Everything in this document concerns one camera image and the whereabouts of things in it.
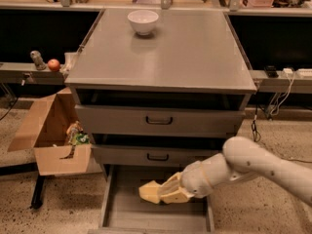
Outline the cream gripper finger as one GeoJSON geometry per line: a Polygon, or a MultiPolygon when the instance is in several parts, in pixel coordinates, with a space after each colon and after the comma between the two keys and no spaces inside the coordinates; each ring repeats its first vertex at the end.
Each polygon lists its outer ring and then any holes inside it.
{"type": "Polygon", "coordinates": [[[169,194],[179,191],[180,172],[175,173],[160,185],[158,195],[161,197],[164,194],[169,194]]]}
{"type": "Polygon", "coordinates": [[[160,197],[160,199],[166,204],[181,204],[187,203],[192,197],[193,194],[191,193],[184,193],[178,191],[169,194],[164,194],[160,197]]]}

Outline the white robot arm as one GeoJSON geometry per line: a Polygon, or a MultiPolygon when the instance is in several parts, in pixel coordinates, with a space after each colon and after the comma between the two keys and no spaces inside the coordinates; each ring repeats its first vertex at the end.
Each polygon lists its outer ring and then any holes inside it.
{"type": "Polygon", "coordinates": [[[221,153],[189,164],[171,176],[157,189],[157,196],[167,204],[186,203],[190,198],[210,195],[215,187],[224,183],[252,176],[263,176],[312,205],[311,169],[283,160],[242,136],[228,139],[221,153]]]}

